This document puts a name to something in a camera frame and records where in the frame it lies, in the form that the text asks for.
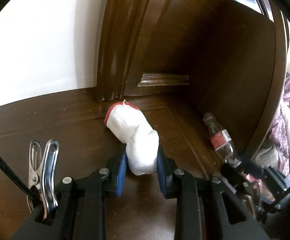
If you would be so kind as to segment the white glove red cuff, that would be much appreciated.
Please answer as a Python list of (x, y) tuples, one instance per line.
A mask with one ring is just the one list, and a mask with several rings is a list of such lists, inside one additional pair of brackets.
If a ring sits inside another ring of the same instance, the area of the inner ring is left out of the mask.
[(128, 165), (134, 175), (156, 172), (159, 135), (138, 107), (126, 101), (114, 103), (104, 124), (126, 145)]

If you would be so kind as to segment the grey pillow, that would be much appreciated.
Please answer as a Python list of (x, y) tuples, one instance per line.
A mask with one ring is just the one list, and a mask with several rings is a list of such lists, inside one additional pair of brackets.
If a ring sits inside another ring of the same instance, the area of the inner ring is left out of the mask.
[(279, 155), (275, 145), (261, 146), (253, 155), (252, 161), (265, 167), (279, 167)]

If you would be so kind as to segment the purple lace pillow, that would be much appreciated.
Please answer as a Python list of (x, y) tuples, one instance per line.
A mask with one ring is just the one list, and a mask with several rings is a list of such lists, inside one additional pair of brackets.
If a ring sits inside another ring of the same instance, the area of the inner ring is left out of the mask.
[(280, 102), (270, 127), (270, 139), (278, 152), (278, 170), (290, 178), (290, 77), (285, 80)]

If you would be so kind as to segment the clear plastic soda bottle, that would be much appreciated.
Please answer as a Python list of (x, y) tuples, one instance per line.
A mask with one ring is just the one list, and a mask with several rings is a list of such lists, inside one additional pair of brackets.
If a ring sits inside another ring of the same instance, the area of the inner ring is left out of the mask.
[(216, 154), (224, 163), (237, 168), (241, 164), (241, 161), (237, 157), (232, 138), (228, 131), (219, 124), (212, 113), (206, 113), (203, 116), (203, 121), (208, 127), (210, 142)]

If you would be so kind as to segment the dark wooden nightstand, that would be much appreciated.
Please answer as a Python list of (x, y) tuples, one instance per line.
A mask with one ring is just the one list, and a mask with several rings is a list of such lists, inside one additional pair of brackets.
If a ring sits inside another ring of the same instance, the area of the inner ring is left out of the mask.
[[(198, 178), (219, 172), (202, 114), (188, 98), (178, 95), (129, 97), (159, 134), (167, 157)], [(56, 181), (87, 177), (118, 153), (120, 143), (106, 128), (110, 102), (96, 102), (93, 89), (79, 89), (30, 98), (0, 107), (0, 156), (28, 179), (32, 140), (60, 144)], [(120, 198), (106, 201), (108, 239), (173, 239), (176, 201), (166, 200), (157, 175), (127, 173)], [(29, 215), (25, 194), (0, 170), (0, 239), (9, 239)]]

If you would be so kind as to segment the wooden bed headboard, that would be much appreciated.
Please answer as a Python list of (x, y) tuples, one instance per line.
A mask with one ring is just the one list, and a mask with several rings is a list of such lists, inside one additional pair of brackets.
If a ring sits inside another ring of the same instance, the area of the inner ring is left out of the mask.
[(97, 67), (98, 101), (174, 94), (250, 156), (283, 91), (284, 15), (273, 0), (106, 0)]

